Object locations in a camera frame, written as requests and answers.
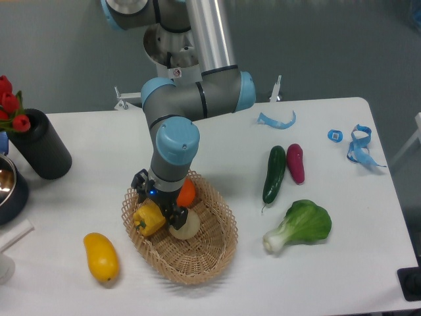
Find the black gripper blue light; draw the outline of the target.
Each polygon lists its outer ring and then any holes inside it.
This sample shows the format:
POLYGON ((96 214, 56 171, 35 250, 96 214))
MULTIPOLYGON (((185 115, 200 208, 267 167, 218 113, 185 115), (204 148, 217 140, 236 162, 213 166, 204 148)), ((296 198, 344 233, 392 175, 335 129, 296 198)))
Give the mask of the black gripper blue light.
POLYGON ((179 230, 186 224, 188 216, 187 208, 178 206, 176 203, 183 184, 183 178, 179 181, 167 182, 156 176, 153 171, 148 172, 142 169, 134 175, 131 188, 137 192, 138 204, 150 199, 159 206, 166 218, 167 226, 179 230))

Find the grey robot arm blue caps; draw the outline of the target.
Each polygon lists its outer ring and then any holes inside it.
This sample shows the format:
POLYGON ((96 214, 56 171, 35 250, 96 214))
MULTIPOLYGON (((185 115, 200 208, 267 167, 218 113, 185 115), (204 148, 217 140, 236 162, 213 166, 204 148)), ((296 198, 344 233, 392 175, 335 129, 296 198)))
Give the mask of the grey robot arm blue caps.
POLYGON ((153 144, 151 166, 132 182, 140 200, 151 199, 168 224, 180 229, 188 212, 177 204, 199 148, 197 120, 248 109, 256 101, 248 72, 238 69, 223 1, 103 1, 109 24, 120 30, 147 26, 154 43, 175 68, 174 55, 191 54, 200 79, 180 85, 168 74, 147 81, 141 105, 153 144))

